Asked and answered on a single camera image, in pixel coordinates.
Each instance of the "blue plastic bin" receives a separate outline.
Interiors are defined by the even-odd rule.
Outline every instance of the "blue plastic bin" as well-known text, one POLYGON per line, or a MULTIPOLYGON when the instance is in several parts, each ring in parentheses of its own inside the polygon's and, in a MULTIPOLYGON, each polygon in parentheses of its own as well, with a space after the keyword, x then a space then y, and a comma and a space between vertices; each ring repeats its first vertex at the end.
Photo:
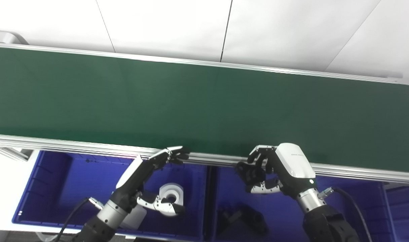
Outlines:
MULTIPOLYGON (((303 213, 293 199, 281 193, 269 195, 246 193, 243 182, 233 168, 218 168, 216 179, 217 190, 214 199, 212 241, 309 242, 302 228, 303 213), (268 235, 256 235, 240 220, 234 222, 218 236, 216 235, 217 214, 222 210, 233 213, 241 204, 249 205, 263 214, 269 227, 268 235)), ((340 187, 353 196, 363 211, 374 242, 395 241, 393 224, 382 183, 318 176, 317 184, 320 190, 327 187, 340 187)), ((326 202, 344 214, 347 221, 359 234, 361 241, 367 241, 360 218, 349 201, 346 201, 339 194, 332 194, 326 199, 326 202)))
POLYGON ((409 242, 409 187, 387 191, 397 242, 409 242))
MULTIPOLYGON (((131 159, 43 151, 13 218, 14 223, 61 227, 68 214, 84 197, 107 202, 131 159)), ((145 184, 145 190, 159 192, 166 183, 184 188, 186 213, 167 217, 148 210, 137 231, 119 233, 140 237, 203 241, 203 211, 207 168, 203 165, 166 165, 145 184)), ((70 228, 81 228, 98 210, 85 205, 71 220, 70 228)))

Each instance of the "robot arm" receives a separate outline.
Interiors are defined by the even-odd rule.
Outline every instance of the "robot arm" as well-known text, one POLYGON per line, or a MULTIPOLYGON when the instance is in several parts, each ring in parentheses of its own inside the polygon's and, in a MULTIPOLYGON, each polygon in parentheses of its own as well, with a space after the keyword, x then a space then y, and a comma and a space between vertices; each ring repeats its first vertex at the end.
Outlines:
POLYGON ((161 199, 158 195, 146 193, 143 191, 143 184, 155 170, 163 168, 167 163, 182 164, 181 160, 188 159, 188 155, 189 150, 185 147, 169 147, 151 156, 147 161, 138 156, 119 179, 116 190, 103 209, 85 223, 72 242, 109 241, 137 204, 153 210, 182 213, 182 206, 161 199))
POLYGON ((256 146, 247 159, 240 162, 236 171, 246 184, 249 193, 276 193, 296 200, 304 215, 303 229, 311 242, 359 242, 355 230, 343 215, 324 201, 327 193, 318 192, 313 171, 299 146, 282 143, 279 146, 256 146), (262 168, 267 159, 266 172, 276 173, 278 179, 265 180, 262 168))

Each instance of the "robotic finger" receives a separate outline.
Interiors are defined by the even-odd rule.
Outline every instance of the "robotic finger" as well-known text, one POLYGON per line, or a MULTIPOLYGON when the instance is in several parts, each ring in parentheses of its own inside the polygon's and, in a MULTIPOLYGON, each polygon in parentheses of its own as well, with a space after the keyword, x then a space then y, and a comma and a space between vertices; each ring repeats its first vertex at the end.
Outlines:
POLYGON ((246 186, 246 192, 254 194, 278 193, 280 191, 278 179, 269 179, 254 185, 246 186))
POLYGON ((266 155, 258 154, 257 160, 255 161, 255 165, 261 168, 263 166, 263 161, 265 158, 266 158, 266 155))
POLYGON ((260 159, 260 157, 262 157, 261 161, 263 161, 263 159, 266 158, 267 153, 275 149, 276 147, 274 146, 258 145, 251 151, 251 153, 249 153, 247 162, 252 164, 256 158, 260 159))
POLYGON ((188 160, 190 150, 187 147, 167 147, 149 158, 155 169, 161 169, 167 163, 183 164, 182 160, 188 160))
POLYGON ((235 170, 247 186, 261 183, 266 179, 266 173, 261 166, 239 162, 237 163, 235 170))
POLYGON ((166 198, 161 198, 157 194, 143 192, 137 196, 137 204, 144 208, 148 208, 155 211, 160 211, 167 215, 175 215, 185 212, 185 207, 182 205, 174 204, 166 198))

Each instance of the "black object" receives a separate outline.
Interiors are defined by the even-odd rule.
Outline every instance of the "black object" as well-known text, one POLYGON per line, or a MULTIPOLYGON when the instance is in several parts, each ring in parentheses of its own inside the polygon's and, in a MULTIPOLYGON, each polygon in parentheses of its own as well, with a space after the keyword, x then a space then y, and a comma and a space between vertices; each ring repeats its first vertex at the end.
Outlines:
POLYGON ((247 186, 260 183, 266 179, 266 172, 261 168, 261 165, 239 162, 236 164, 235 170, 247 186))
POLYGON ((239 210, 230 216, 225 210, 218 215, 217 235, 226 230, 236 220, 241 219, 249 228, 258 235, 266 235, 269 232, 267 224, 264 221, 263 214, 253 208, 242 205, 239 210))
POLYGON ((369 242, 372 242, 372 237, 370 236, 370 232, 369 232, 369 229, 368 229, 368 227, 367 227, 367 224, 366 224, 365 218, 364 218, 364 216, 363 216, 363 213, 362 213, 362 211, 360 210, 359 206, 357 205, 356 201, 354 201, 353 197, 352 197, 350 194, 348 194, 346 191, 344 191, 344 190, 342 190, 342 189, 340 189, 340 188, 338 188, 338 187, 332 187, 332 189, 333 189, 333 191, 335 191, 336 193, 339 193, 339 194, 341 194, 344 198, 348 199, 348 200, 352 203, 352 205, 354 205, 354 207, 355 207, 356 210, 357 210, 357 213, 359 214, 360 220, 362 221, 362 224, 363 224, 363 227, 364 227, 364 229, 365 229, 367 238, 368 238, 369 242))
POLYGON ((242 221, 255 233, 266 235, 269 232, 263 214, 246 205, 242 206, 240 211, 242 212, 242 221))
POLYGON ((303 229, 311 242, 360 242, 356 231, 330 205, 323 205, 306 213, 303 229))
POLYGON ((64 230, 67 227, 67 224, 69 224, 71 218, 74 216, 74 214, 77 212, 77 210, 79 210, 83 205, 85 205, 85 203, 87 203, 89 201, 89 198, 84 198, 82 199, 82 201, 80 201, 75 207, 74 209, 71 211, 71 213, 69 214, 69 216, 67 217, 66 221, 64 222, 60 232, 58 233, 58 235, 55 237, 54 242, 58 242, 60 241, 61 236, 64 233, 64 230))

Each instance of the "metal connector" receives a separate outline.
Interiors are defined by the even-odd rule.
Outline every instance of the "metal connector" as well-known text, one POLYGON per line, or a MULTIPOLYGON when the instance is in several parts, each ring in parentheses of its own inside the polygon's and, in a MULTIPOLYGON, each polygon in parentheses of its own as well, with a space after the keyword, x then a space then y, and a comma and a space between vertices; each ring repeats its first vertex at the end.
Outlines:
POLYGON ((90 197, 89 199, 88 199, 88 201, 90 202, 90 203, 92 203, 96 208, 98 208, 99 210, 102 210, 103 209, 103 207, 104 207, 104 205, 100 202, 100 201, 98 201, 97 199, 95 199, 95 198, 93 198, 93 197, 90 197))
POLYGON ((330 194, 333 193, 333 188, 329 187, 324 189, 324 191, 322 191, 321 193, 318 194, 318 198, 319 199, 325 199, 326 197, 328 197, 330 194))

